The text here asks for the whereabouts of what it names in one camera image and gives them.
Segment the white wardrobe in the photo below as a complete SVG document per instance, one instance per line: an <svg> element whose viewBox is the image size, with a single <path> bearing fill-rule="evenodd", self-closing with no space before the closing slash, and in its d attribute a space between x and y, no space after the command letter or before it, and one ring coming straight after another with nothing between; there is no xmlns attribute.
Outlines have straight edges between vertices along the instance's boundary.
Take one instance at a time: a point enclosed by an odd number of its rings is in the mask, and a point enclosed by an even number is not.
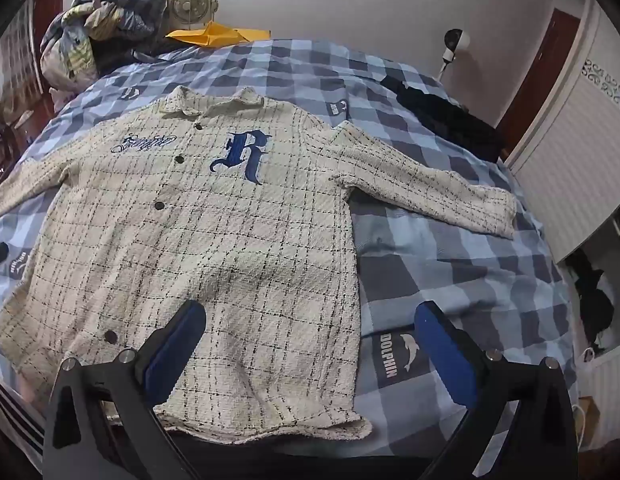
<svg viewBox="0 0 620 480"><path fill-rule="evenodd" d="M579 393L598 411L588 448L620 437L620 34L596 0L581 23L554 88L506 165L541 220L552 256L570 284L567 260L584 252L602 271L599 289L613 306L611 324L590 350L573 303Z"/></svg>

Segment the dark red door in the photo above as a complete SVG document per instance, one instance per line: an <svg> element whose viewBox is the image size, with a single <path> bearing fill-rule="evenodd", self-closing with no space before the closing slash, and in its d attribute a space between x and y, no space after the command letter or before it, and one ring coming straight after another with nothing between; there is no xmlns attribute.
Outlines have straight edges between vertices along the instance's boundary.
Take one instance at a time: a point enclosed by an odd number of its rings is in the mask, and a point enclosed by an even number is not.
<svg viewBox="0 0 620 480"><path fill-rule="evenodd" d="M504 143L501 159L505 160L514 151L548 98L567 61L579 25L576 16L559 9L552 11L541 46L496 127Z"/></svg>

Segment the black garment on bed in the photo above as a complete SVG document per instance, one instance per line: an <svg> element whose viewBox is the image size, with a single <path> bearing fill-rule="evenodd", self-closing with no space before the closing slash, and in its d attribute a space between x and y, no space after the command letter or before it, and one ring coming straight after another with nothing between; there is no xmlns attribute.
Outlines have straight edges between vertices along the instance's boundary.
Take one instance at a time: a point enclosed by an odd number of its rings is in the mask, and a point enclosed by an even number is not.
<svg viewBox="0 0 620 480"><path fill-rule="evenodd" d="M435 94L406 86L403 81L389 76L383 78L380 84L394 93L398 102L436 136L465 148L485 162L496 164L500 159L504 149L500 133L465 108Z"/></svg>

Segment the white standing lamp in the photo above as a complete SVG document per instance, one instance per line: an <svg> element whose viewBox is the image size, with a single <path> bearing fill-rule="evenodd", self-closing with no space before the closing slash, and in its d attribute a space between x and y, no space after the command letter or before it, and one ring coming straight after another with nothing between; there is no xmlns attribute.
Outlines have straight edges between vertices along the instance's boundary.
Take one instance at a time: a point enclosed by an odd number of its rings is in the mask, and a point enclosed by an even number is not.
<svg viewBox="0 0 620 480"><path fill-rule="evenodd" d="M470 35L460 28L449 29L444 35L444 52L442 54L442 64L436 81L441 81L447 66L452 64L459 53L466 52L470 45Z"/></svg>

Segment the blue checkered bed sheet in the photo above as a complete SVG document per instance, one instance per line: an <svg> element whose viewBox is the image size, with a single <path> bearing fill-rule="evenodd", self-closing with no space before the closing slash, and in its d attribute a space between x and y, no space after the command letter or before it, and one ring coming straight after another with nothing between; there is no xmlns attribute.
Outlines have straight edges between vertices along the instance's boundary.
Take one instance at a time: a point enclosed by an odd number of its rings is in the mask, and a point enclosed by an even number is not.
<svg viewBox="0 0 620 480"><path fill-rule="evenodd" d="M386 76L444 97L436 81L413 67L328 42L265 40L212 51L189 47L120 68L92 84L48 124L13 169L177 87L204 96L232 96L250 88L327 124L349 122L423 166L453 171L470 184L501 188L515 197L514 234L503 237L453 226L361 190L350 193L361 322L353 408L372 430L350 441L299 434L260 439L278 440L289 452L432 456L441 450L462 411L413 333L416 307L427 300L439 304L482 349L523 363L549 356L567 382L575 380L567 287L520 188L499 162L474 157L421 125L380 84ZM0 271L0 309L22 280L54 197L55 191L47 190L0 217L0 242L11 249L17 271L16 278Z"/></svg>

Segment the yellow bag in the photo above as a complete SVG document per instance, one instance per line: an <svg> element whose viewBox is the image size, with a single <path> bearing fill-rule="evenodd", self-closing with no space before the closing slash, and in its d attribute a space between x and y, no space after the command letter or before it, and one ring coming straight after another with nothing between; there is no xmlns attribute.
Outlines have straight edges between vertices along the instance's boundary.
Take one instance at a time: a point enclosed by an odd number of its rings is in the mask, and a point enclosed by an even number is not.
<svg viewBox="0 0 620 480"><path fill-rule="evenodd" d="M167 38L191 44L192 46L219 49L235 44L271 39L269 30L253 28L233 28L210 21L201 29L176 29L169 32Z"/></svg>

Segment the pile of bedding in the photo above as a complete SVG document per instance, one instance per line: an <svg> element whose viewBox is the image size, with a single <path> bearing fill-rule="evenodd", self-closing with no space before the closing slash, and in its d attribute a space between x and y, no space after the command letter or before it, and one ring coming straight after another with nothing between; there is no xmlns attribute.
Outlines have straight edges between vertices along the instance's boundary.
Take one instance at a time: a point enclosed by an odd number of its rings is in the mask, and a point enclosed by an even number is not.
<svg viewBox="0 0 620 480"><path fill-rule="evenodd" d="M86 90L155 42L165 9L167 0L72 0L41 40L43 77L56 90Z"/></svg>

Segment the beige box fan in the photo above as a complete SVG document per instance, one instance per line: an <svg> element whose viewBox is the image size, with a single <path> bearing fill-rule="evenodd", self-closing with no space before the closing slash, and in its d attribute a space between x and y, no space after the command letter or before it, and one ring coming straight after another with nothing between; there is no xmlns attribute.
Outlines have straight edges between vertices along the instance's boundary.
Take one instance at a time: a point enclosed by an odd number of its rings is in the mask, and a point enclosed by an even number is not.
<svg viewBox="0 0 620 480"><path fill-rule="evenodd" d="M214 19L218 0L168 0L171 29L201 29Z"/></svg>

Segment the cream plaid shirt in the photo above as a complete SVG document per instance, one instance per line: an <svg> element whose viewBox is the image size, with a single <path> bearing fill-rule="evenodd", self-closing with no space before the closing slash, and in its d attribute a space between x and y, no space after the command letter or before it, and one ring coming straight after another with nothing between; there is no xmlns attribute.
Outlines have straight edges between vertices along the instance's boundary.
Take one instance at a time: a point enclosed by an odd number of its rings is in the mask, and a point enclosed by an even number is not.
<svg viewBox="0 0 620 480"><path fill-rule="evenodd" d="M501 188L250 88L177 87L26 160L0 185L0 217L47 190L55 197L0 309L4 356L46 396L64 359L108 361L195 300L206 330L158 415L233 444L371 433L353 408L353 190L503 237L516 214Z"/></svg>

